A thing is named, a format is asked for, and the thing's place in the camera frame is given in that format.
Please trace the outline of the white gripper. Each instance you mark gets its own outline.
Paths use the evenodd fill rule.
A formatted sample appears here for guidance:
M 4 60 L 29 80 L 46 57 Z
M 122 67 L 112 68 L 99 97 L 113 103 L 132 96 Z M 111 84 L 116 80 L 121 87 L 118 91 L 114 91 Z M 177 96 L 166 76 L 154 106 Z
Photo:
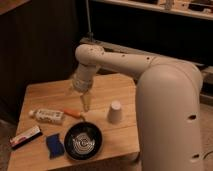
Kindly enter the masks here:
M 85 112 L 90 110 L 91 105 L 91 95 L 86 92 L 92 88 L 93 77 L 97 71 L 96 66 L 79 64 L 73 75 L 72 87 L 80 93 L 85 93 L 80 96 Z

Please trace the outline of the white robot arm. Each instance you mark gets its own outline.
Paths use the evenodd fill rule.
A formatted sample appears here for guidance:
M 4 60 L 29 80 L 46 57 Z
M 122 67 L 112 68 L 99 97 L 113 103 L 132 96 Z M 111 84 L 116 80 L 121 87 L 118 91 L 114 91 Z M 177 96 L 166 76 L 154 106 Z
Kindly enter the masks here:
M 137 80 L 135 104 L 142 171 L 204 171 L 200 129 L 203 77 L 191 62 L 107 52 L 81 44 L 73 88 L 86 92 L 100 68 Z

